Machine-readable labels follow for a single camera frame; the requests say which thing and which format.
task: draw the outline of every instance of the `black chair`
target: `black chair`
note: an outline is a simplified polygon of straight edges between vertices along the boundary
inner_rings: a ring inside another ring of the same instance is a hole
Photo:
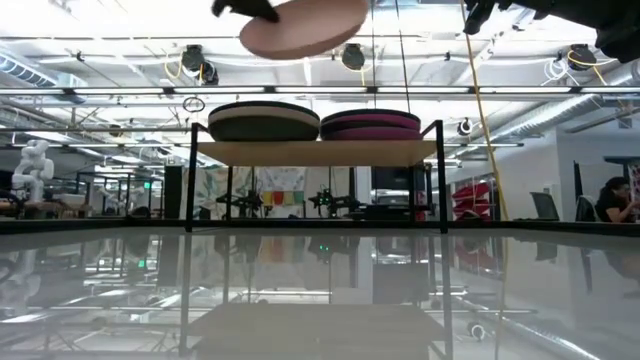
[[[556,209],[556,203],[553,201],[553,197],[547,193],[532,192],[533,203],[536,206],[536,212],[538,218],[536,220],[542,221],[560,221],[560,215]]]

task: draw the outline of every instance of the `wall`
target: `wall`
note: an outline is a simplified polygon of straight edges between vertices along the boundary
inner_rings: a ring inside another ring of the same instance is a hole
[[[624,133],[566,134],[558,132],[558,155],[564,217],[575,218],[573,162],[585,165],[604,163],[609,156],[640,156],[638,137]]]
[[[524,147],[501,148],[495,152],[509,218],[537,218],[530,192],[544,188],[551,188],[558,213],[562,214],[555,131],[542,138],[527,139],[524,144]],[[447,171],[447,183],[493,172],[489,161],[463,162],[462,166],[462,169]]]

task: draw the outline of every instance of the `disc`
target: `disc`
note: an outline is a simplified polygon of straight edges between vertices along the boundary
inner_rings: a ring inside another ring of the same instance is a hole
[[[340,111],[322,119],[322,124],[325,124],[329,121],[333,121],[338,118],[346,118],[346,117],[360,116],[360,115],[367,115],[367,116],[376,117],[376,118],[381,118],[384,116],[403,117],[407,119],[412,119],[416,123],[420,124],[420,118],[413,114],[410,114],[404,111],[389,110],[389,109],[358,109],[358,110]]]
[[[399,127],[404,129],[411,129],[420,131],[420,123],[415,122],[408,118],[389,115],[355,115],[348,117],[334,118],[331,121],[322,121],[320,125],[321,132],[333,132],[345,129],[355,129],[362,127]]]
[[[420,140],[419,131],[391,127],[368,127],[336,131],[322,140]]]
[[[209,114],[209,133],[216,141],[314,141],[319,117],[301,106],[246,101],[223,105]]]
[[[292,0],[275,7],[279,23],[253,18],[240,32],[242,45],[255,55],[294,60],[335,49],[364,22],[366,0]]]

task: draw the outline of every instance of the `person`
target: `person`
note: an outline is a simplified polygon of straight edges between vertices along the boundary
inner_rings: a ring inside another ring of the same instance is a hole
[[[629,182],[617,176],[609,179],[600,190],[595,209],[600,220],[612,223],[633,223],[633,209],[640,208],[640,201],[629,200]]]

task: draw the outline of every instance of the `ceiling light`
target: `ceiling light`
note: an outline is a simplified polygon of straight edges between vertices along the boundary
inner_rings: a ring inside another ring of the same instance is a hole
[[[118,144],[69,144],[69,147],[80,148],[114,148],[118,146]]]
[[[328,93],[364,93],[364,86],[277,86],[278,93],[304,93],[304,94],[328,94]]]
[[[99,152],[97,152],[97,151],[93,151],[93,150],[90,150],[90,149],[78,148],[78,151],[79,151],[79,152],[81,152],[81,153],[84,153],[84,154],[90,155],[90,156],[95,156],[95,157],[104,157],[104,155],[103,155],[103,154],[100,154]]]
[[[124,147],[132,148],[132,147],[173,147],[173,144],[124,144]]]
[[[582,88],[583,93],[612,94],[612,93],[640,93],[640,87],[598,86]]]
[[[6,146],[6,147],[27,147],[28,145],[27,144],[4,144],[2,146]],[[49,144],[50,148],[52,148],[52,147],[60,148],[62,146],[63,146],[62,144]]]
[[[237,86],[237,87],[183,87],[173,89],[176,94],[246,94],[263,93],[262,86]]]
[[[467,94],[469,88],[465,86],[382,86],[379,93],[410,93],[410,94]]]
[[[492,147],[521,147],[524,146],[523,143],[499,143],[499,144],[491,144]],[[486,143],[479,143],[479,144],[453,144],[453,143],[447,143],[444,144],[444,147],[468,147],[468,148],[472,148],[472,147],[487,147]]]
[[[140,164],[143,163],[143,160],[140,160],[138,158],[134,158],[132,156],[122,156],[122,155],[115,155],[112,156],[111,159],[116,160],[116,161],[121,161],[121,162],[126,162],[129,164]]]
[[[99,173],[133,174],[133,169],[114,169],[112,167],[103,167],[100,165],[96,165],[94,171]]]
[[[62,135],[59,133],[54,133],[54,132],[46,132],[46,131],[28,131],[25,134],[27,135],[31,135],[31,136],[35,136],[35,137],[39,137],[41,139],[45,139],[45,140],[51,140],[51,141],[57,141],[57,142],[69,142],[69,141],[73,141],[72,138],[66,136],[66,135]]]
[[[120,165],[116,169],[164,169],[164,167],[164,165]]]
[[[111,94],[163,94],[162,88],[77,88],[75,93],[78,95],[111,95]]]
[[[62,89],[29,88],[29,89],[0,89],[0,95],[63,95]]]
[[[430,164],[437,164],[438,159],[425,159],[424,162],[430,163]],[[447,159],[444,161],[445,165],[451,165],[451,164],[460,165],[461,162],[462,162],[461,160],[451,160],[451,159]]]
[[[480,93],[482,94],[558,94],[568,93],[571,88],[568,86],[530,86],[530,87],[482,87]]]

